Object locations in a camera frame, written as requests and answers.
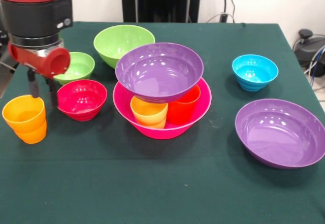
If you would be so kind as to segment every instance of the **magenta bowl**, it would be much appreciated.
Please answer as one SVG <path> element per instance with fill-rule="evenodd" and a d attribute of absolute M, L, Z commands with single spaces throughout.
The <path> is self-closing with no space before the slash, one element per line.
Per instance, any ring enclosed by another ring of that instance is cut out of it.
<path fill-rule="evenodd" d="M 189 123 L 182 126 L 173 125 L 168 121 L 164 129 L 153 129 L 138 124 L 130 108 L 130 101 L 133 94 L 124 88 L 120 82 L 117 82 L 113 90 L 113 103 L 121 116 L 128 120 L 143 135 L 153 139 L 171 139 L 180 136 L 208 112 L 212 102 L 210 87 L 203 78 L 199 80 L 198 86 L 201 90 L 201 96 L 198 99 Z"/>
<path fill-rule="evenodd" d="M 264 99 L 242 107 L 237 134 L 260 162 L 292 169 L 315 164 L 325 154 L 325 128 L 308 110 L 289 101 Z"/>
<path fill-rule="evenodd" d="M 185 95 L 203 75 L 203 62 L 179 44 L 155 43 L 136 48 L 116 65 L 117 80 L 139 98 L 168 103 Z"/>

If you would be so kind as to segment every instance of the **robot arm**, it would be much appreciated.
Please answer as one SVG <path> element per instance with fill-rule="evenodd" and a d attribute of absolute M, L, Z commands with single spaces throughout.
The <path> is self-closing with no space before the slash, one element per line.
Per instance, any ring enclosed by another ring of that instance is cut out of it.
<path fill-rule="evenodd" d="M 1 7 L 9 33 L 9 53 L 29 67 L 33 97 L 39 96 L 35 73 L 47 79 L 55 97 L 53 77 L 65 73 L 70 65 L 59 31 L 73 25 L 72 0 L 1 0 Z"/>

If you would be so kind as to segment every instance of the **plastic cup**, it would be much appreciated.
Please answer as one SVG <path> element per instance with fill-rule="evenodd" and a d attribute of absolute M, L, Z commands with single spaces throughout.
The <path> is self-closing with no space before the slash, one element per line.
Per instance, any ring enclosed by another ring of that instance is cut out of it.
<path fill-rule="evenodd" d="M 46 136 L 45 105 L 41 98 L 23 95 L 9 101 L 2 117 L 16 135 L 27 144 L 36 144 Z"/>
<path fill-rule="evenodd" d="M 167 103 L 149 103 L 133 96 L 130 106 L 139 124 L 155 129 L 163 129 L 165 127 L 168 110 Z"/>
<path fill-rule="evenodd" d="M 174 125 L 187 124 L 193 115 L 195 106 L 201 96 L 201 90 L 195 85 L 186 95 L 169 103 L 167 121 Z"/>

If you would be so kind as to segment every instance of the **yellow cup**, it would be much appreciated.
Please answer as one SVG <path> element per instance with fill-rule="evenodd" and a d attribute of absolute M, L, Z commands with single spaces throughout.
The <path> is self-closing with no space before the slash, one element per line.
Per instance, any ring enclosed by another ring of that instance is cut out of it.
<path fill-rule="evenodd" d="M 163 129 L 165 127 L 168 110 L 167 103 L 149 103 L 133 96 L 130 106 L 139 124 L 155 129 Z"/>
<path fill-rule="evenodd" d="M 9 101 L 2 117 L 16 135 L 27 144 L 36 144 L 46 136 L 45 105 L 41 98 L 22 95 Z"/>

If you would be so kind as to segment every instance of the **white wall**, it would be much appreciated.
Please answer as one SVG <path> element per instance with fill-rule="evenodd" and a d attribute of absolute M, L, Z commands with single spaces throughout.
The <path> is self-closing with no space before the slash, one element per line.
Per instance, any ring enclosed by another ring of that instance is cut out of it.
<path fill-rule="evenodd" d="M 234 0 L 236 22 L 279 23 L 287 40 L 293 44 L 298 30 L 310 28 L 325 34 L 325 0 Z M 73 0 L 78 21 L 122 22 L 121 0 Z M 201 0 L 199 22 L 206 22 L 223 11 L 223 0 Z M 227 11 L 232 12 L 230 0 Z"/>

